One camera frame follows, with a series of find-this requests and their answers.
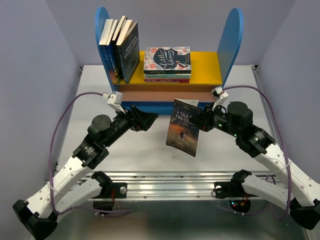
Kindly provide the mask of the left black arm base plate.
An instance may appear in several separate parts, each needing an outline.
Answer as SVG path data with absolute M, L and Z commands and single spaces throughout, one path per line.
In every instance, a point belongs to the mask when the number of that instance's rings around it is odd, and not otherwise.
M 101 189 L 99 195 L 93 199 L 125 199 L 127 197 L 128 184 L 126 182 L 112 182 Z

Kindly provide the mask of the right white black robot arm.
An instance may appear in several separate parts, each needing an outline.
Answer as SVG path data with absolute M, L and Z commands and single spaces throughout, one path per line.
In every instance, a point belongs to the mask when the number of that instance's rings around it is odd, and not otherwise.
M 285 188 L 258 179 L 247 170 L 236 172 L 229 182 L 221 183 L 220 199 L 254 195 L 282 208 L 301 227 L 313 230 L 320 221 L 320 185 L 292 161 L 285 158 L 276 141 L 253 123 L 253 112 L 240 101 L 227 107 L 209 104 L 190 120 L 203 132 L 218 129 L 235 137 L 236 145 L 269 169 Z

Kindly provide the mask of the Animal Farm book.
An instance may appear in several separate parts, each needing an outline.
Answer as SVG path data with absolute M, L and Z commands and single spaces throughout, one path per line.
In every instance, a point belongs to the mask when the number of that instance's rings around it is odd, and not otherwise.
M 116 49 L 114 47 L 112 38 L 114 36 L 118 20 L 116 19 L 107 19 L 106 20 L 107 26 L 109 28 L 108 30 L 108 35 L 107 35 L 107 40 L 106 40 L 106 46 L 109 54 L 109 58 L 112 64 L 113 72 L 115 75 L 115 84 L 118 84 L 121 81 L 121 75 L 120 75 L 120 67 L 119 63 L 117 60 L 117 54 L 116 54 Z

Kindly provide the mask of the Jane Eyre blue book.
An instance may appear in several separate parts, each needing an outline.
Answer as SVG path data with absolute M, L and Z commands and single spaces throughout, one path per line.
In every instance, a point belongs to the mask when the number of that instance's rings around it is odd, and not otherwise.
M 101 49 L 101 51 L 103 53 L 103 57 L 105 59 L 106 70 L 107 70 L 107 73 L 109 74 L 109 79 L 110 79 L 112 84 L 115 84 L 116 77 L 115 77 L 115 74 L 114 74 L 114 70 L 113 70 L 113 66 L 112 66 L 111 60 L 110 60 L 108 49 L 107 49 L 107 46 L 106 46 L 108 33 L 109 33 L 109 27 L 108 27 L 107 19 L 106 19 L 105 22 L 104 22 L 104 27 L 103 27 L 102 34 L 101 34 L 101 37 L 100 37 L 100 40 L 99 40 L 99 46 L 100 46 L 100 49 Z

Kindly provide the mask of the dark brown book underneath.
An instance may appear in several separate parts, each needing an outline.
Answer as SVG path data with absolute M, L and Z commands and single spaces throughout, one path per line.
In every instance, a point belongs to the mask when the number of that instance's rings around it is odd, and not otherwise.
M 202 112 L 195 99 L 175 99 L 169 120 L 165 144 L 192 157 L 196 156 L 199 128 L 191 119 Z

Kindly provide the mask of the Nineteen Eighty-Four blue book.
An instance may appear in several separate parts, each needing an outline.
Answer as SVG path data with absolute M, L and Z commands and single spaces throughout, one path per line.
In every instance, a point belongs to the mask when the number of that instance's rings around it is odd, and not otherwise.
M 120 50 L 124 82 L 129 84 L 140 63 L 139 26 L 137 21 L 134 22 L 131 19 L 127 19 L 116 45 Z

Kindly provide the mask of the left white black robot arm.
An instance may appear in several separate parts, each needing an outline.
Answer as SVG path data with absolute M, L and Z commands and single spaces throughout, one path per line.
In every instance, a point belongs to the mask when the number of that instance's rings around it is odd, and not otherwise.
M 85 183 L 72 189 L 85 175 L 94 170 L 108 155 L 107 150 L 128 130 L 147 131 L 159 117 L 132 105 L 111 119 L 97 115 L 88 127 L 88 134 L 72 153 L 63 168 L 42 189 L 26 200 L 12 206 L 19 221 L 36 240 L 44 240 L 58 225 L 58 219 L 68 211 L 96 196 L 113 192 L 112 180 L 102 171 L 92 174 Z

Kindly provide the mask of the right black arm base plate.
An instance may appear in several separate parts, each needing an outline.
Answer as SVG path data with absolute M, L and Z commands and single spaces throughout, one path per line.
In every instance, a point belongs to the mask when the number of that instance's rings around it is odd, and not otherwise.
M 242 198 L 248 194 L 240 183 L 218 181 L 214 183 L 212 195 L 217 199 Z

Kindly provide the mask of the Three Days To See book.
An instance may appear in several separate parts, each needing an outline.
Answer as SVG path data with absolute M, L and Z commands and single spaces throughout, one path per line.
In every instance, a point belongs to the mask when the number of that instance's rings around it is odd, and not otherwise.
M 120 37 L 121 30 L 124 27 L 127 19 L 128 19 L 127 16 L 122 15 L 121 18 L 117 21 L 117 24 L 112 36 L 112 40 L 111 40 L 114 47 L 115 57 L 117 60 L 118 78 L 119 78 L 119 80 L 117 80 L 118 83 L 124 79 L 124 76 L 123 76 L 123 70 L 122 70 L 122 65 L 120 60 L 120 48 L 119 46 L 117 46 L 117 41 L 118 41 L 118 38 Z

